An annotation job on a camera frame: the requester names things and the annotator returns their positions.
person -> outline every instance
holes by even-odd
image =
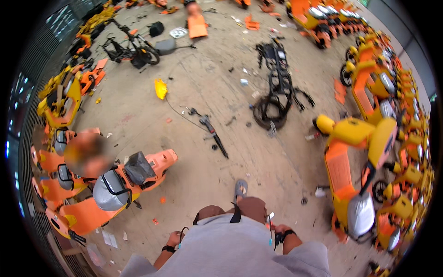
[[[247,189],[246,181],[238,180],[233,209],[225,212],[214,205],[201,209],[186,236],[180,231],[171,233],[153,266],[144,257],[133,254],[120,277],[330,277],[326,246],[302,242],[284,224],[275,227],[276,233],[286,234],[283,255],[275,253],[270,246],[272,234],[265,226],[265,203],[247,197]]]

black bag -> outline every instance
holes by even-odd
[[[137,185],[142,185],[146,178],[157,176],[141,151],[129,157],[124,170],[129,179]]]
[[[157,21],[148,27],[149,27],[149,35],[152,38],[155,36],[161,35],[165,29],[165,27],[163,26],[163,23],[161,23],[160,21]]]

concrete floor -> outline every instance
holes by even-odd
[[[180,7],[172,15],[160,15],[158,9],[145,5],[121,10],[116,20],[131,29],[138,28],[139,32],[147,30],[144,26],[161,21],[165,32],[149,38],[155,43],[170,38],[171,29],[184,26],[185,10],[179,2],[171,1],[172,4]],[[283,22],[263,13],[257,5],[252,5],[248,11],[233,1],[202,3],[201,6],[203,10],[216,8],[219,13],[204,14],[206,22],[212,26],[208,28],[208,37],[196,43],[197,49],[178,49],[162,56],[158,65],[146,65],[143,72],[132,67],[130,62],[108,62],[105,79],[94,95],[82,104],[86,112],[80,114],[74,124],[75,130],[99,127],[104,134],[113,133],[109,139],[111,145],[118,144],[115,151],[121,161],[140,150],[146,155],[167,148],[174,149],[179,157],[166,180],[155,190],[140,196],[142,210],[132,205],[102,228],[115,235],[118,249],[106,245],[101,232],[87,235],[88,243],[97,244],[108,261],[100,271],[102,275],[118,276],[118,270],[123,269],[132,253],[144,255],[154,263],[169,234],[191,226],[199,209],[210,204],[230,209],[235,180],[239,178],[248,181],[249,195],[262,198],[268,211],[275,212],[275,224],[292,226],[303,241],[317,240],[327,246],[333,276],[365,276],[370,260],[387,266],[391,258],[376,253],[370,242],[363,245],[353,241],[346,245],[338,243],[330,230],[333,210],[330,194],[326,198],[314,196],[316,186],[328,184],[323,161],[326,139],[306,142],[304,138],[312,126],[311,120],[320,113],[338,120],[342,110],[350,114],[358,112],[350,94],[345,107],[336,102],[333,88],[333,79],[338,78],[346,48],[354,44],[354,38],[340,37],[332,42],[331,49],[321,51],[295,29],[279,26],[287,21],[283,5],[277,4],[276,8]],[[147,13],[147,18],[137,22],[136,16],[142,13]],[[260,22],[260,30],[244,34],[242,31],[246,29],[236,25],[231,16],[243,21],[249,13],[253,14],[253,20]],[[307,91],[316,102],[315,108],[311,108],[300,97],[307,109],[302,113],[291,109],[286,125],[276,138],[266,135],[266,130],[255,123],[248,108],[255,102],[251,96],[254,91],[265,94],[268,90],[265,81],[268,69],[265,66],[258,69],[255,45],[269,41],[270,27],[286,37],[282,43],[294,85]],[[99,45],[110,32],[117,40],[124,39],[124,34],[113,24],[108,26],[92,46],[96,59],[106,58]],[[189,44],[188,37],[177,40],[178,46]],[[228,71],[231,67],[234,67],[232,73]],[[242,72],[243,67],[250,73],[257,72],[257,76]],[[157,98],[155,78],[167,82],[171,106],[166,100]],[[248,79],[249,86],[242,87],[241,78]],[[98,97],[101,102],[95,104]],[[189,116],[186,107],[194,107],[211,116],[229,160],[220,151],[211,149],[212,140],[203,140],[207,132],[186,120],[199,125],[198,118]],[[234,115],[237,120],[226,127],[225,123]],[[169,124],[166,123],[168,118],[172,119]],[[246,127],[247,122],[252,122],[251,128]],[[353,180],[358,187],[365,154],[350,151],[350,160]],[[166,198],[164,204],[159,201],[161,197]],[[304,206],[301,204],[303,197],[308,200]],[[123,231],[128,234],[127,242],[122,238]]]

